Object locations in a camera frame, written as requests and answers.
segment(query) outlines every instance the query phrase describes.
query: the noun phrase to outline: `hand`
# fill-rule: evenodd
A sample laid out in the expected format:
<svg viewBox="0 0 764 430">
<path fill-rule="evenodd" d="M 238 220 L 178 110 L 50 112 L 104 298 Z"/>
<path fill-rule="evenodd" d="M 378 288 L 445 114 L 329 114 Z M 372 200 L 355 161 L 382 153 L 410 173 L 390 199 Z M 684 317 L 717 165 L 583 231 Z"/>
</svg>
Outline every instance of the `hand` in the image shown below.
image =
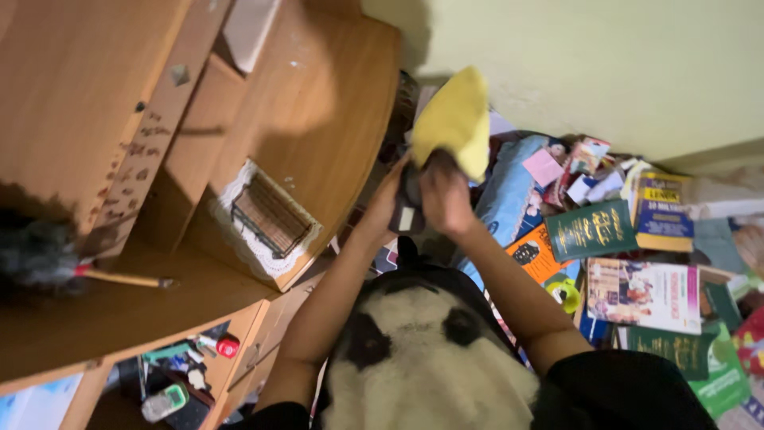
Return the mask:
<svg viewBox="0 0 764 430">
<path fill-rule="evenodd" d="M 364 236 L 364 241 L 369 242 L 374 249 L 378 249 L 396 238 L 396 234 L 389 231 L 387 226 L 393 219 L 395 211 L 395 195 L 400 183 L 400 172 L 409 161 L 410 155 L 406 153 L 394 166 L 393 170 L 384 177 L 374 196 L 369 201 L 366 213 L 353 230 Z"/>
<path fill-rule="evenodd" d="M 454 240 L 466 234 L 478 219 L 470 205 L 467 177 L 446 153 L 436 152 L 419 176 L 422 208 L 435 231 Z"/>
</svg>

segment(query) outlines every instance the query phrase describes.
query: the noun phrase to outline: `yellow cloth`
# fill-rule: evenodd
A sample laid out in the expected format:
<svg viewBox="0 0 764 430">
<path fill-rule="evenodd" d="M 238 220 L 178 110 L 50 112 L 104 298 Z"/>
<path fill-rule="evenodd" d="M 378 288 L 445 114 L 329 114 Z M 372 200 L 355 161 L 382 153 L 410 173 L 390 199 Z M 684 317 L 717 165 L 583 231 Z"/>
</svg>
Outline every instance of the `yellow cloth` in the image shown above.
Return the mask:
<svg viewBox="0 0 764 430">
<path fill-rule="evenodd" d="M 421 168 L 443 148 L 473 181 L 488 167 L 488 85 L 475 66 L 455 74 L 427 103 L 411 135 L 413 160 Z"/>
</svg>

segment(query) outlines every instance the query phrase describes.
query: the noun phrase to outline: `orange book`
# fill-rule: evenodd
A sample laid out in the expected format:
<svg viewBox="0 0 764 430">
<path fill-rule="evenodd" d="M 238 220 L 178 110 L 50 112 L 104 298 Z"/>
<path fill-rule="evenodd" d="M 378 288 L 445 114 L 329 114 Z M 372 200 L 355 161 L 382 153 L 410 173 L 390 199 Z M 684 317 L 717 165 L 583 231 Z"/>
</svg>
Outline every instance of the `orange book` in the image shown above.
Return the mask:
<svg viewBox="0 0 764 430">
<path fill-rule="evenodd" d="M 511 255 L 539 284 L 573 262 L 573 260 L 563 263 L 555 261 L 552 242 L 544 223 L 510 245 L 507 248 L 507 254 Z"/>
</svg>

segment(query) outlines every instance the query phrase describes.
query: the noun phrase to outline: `person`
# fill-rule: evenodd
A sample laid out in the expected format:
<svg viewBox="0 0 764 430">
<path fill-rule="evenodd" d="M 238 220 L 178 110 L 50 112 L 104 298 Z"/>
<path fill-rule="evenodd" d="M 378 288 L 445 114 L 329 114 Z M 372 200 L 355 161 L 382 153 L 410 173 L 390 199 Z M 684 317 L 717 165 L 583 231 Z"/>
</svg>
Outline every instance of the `person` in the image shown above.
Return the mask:
<svg viewBox="0 0 764 430">
<path fill-rule="evenodd" d="M 399 238 L 399 269 L 364 283 L 395 237 L 387 225 L 405 162 L 290 322 L 254 414 L 231 428 L 715 428 L 672 363 L 592 350 L 475 217 L 448 156 L 420 175 L 425 218 L 475 264 L 533 371 L 469 277 L 428 264 L 409 238 Z"/>
</svg>

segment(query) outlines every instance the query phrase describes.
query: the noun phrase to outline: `magazine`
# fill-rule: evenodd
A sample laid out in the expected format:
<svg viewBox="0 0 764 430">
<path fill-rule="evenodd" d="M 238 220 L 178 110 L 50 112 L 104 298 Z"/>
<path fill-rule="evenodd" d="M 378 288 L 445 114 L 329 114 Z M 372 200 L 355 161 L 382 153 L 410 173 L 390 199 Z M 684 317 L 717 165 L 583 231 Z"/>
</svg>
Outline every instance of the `magazine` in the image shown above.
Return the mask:
<svg viewBox="0 0 764 430">
<path fill-rule="evenodd" d="M 701 333 L 698 269 L 619 259 L 589 259 L 588 314 L 643 327 Z"/>
</svg>

